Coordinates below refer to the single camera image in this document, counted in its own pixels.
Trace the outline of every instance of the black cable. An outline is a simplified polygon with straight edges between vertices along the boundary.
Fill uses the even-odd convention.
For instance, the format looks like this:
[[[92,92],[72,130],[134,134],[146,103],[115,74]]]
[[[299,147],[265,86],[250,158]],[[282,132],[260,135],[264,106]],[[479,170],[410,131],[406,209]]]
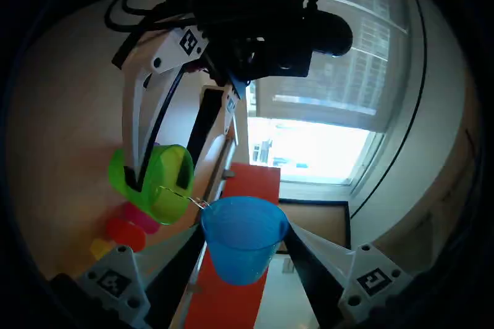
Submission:
[[[152,10],[149,9],[136,9],[134,7],[130,7],[128,5],[128,0],[122,0],[122,10],[125,11],[127,14],[132,14],[132,15],[149,15]]]
[[[119,2],[121,2],[121,8],[122,10],[130,15],[137,15],[137,16],[144,16],[144,17],[152,17],[153,22],[141,22],[139,24],[131,24],[131,25],[122,25],[118,24],[112,21],[111,19],[111,12],[115,5]],[[309,4],[307,9],[308,10],[317,10],[317,0],[308,0]],[[277,8],[276,6],[272,6],[272,12],[269,7],[264,6],[261,9],[256,8],[253,9],[252,12],[248,14],[248,12],[243,12],[243,13],[238,13],[235,12],[233,9],[229,9],[231,12],[231,16],[223,16],[219,19],[214,18],[214,13],[213,16],[210,14],[207,15],[206,19],[202,19],[201,25],[221,25],[222,23],[229,23],[229,22],[242,22],[242,21],[249,21],[249,20],[254,20],[254,19],[261,19],[262,17],[267,17],[270,15],[275,15],[277,13]],[[170,12],[170,6],[159,4],[155,8],[147,10],[147,9],[136,9],[132,8],[128,5],[128,0],[113,0],[108,7],[105,16],[104,16],[104,21],[105,24],[108,28],[111,30],[117,31],[117,32],[125,32],[125,33],[142,33],[145,31],[159,31],[159,30],[169,30],[173,28],[183,28],[187,27],[190,25],[197,25],[198,20],[194,17],[192,18],[187,18],[187,19],[180,19],[180,20],[166,20],[166,18],[170,18],[173,15],[180,15],[180,14],[187,14],[189,12],[193,12],[191,9],[187,8],[187,6],[184,6],[183,11],[177,11],[176,13]]]

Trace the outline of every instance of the plastic cup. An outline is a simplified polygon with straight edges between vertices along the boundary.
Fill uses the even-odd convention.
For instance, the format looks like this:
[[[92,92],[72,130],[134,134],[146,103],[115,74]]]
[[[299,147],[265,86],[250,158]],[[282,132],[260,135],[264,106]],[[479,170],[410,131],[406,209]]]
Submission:
[[[120,194],[164,225],[176,222],[187,210],[187,199],[162,188],[170,188],[186,197],[191,196],[194,165],[183,146],[153,147],[141,192],[133,190],[125,182],[123,150],[116,150],[108,174],[110,183]]]
[[[266,271],[288,231],[288,219],[268,201],[236,196],[206,207],[201,226],[217,274],[229,284],[248,285]]]

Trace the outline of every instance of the screw hole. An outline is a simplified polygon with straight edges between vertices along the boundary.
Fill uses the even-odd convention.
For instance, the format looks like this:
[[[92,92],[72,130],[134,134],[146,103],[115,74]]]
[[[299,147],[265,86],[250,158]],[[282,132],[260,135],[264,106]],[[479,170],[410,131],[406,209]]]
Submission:
[[[131,309],[136,309],[137,307],[139,307],[141,305],[141,302],[139,302],[139,300],[137,298],[129,298],[129,300],[127,301],[127,304]]]
[[[361,301],[362,300],[359,296],[351,296],[350,298],[348,298],[348,304],[350,306],[358,306],[358,305],[360,305]]]

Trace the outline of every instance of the robotic arm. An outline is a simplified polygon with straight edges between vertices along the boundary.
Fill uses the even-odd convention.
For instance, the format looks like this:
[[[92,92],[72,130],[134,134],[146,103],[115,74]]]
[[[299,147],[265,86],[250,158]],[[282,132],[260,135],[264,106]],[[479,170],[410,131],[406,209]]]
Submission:
[[[113,64],[125,76],[125,179],[136,191],[141,191],[154,140],[189,63],[208,70],[224,88],[223,131],[251,80],[306,77],[312,52],[340,56],[352,43],[348,24],[317,10],[317,0],[307,0],[306,7],[305,0],[159,1],[153,9],[135,9],[128,0],[114,0],[105,15],[110,29],[130,33]],[[114,23],[111,13],[118,4],[140,21]],[[202,148],[207,139],[199,140]]]

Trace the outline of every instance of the white wall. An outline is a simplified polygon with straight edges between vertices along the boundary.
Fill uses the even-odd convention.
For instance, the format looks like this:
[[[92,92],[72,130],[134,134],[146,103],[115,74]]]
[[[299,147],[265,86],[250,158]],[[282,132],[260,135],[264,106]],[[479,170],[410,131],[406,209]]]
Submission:
[[[431,0],[419,0],[427,32],[427,73],[416,119],[396,162],[364,207],[351,220],[352,245],[373,241],[405,217],[435,182],[450,156],[463,116],[467,65],[448,24]],[[411,12],[414,23],[417,14]],[[414,44],[422,42],[414,31]],[[416,60],[417,67],[421,60]],[[351,201],[355,211],[373,188],[375,170],[366,188]],[[427,213],[415,207],[415,219]]]

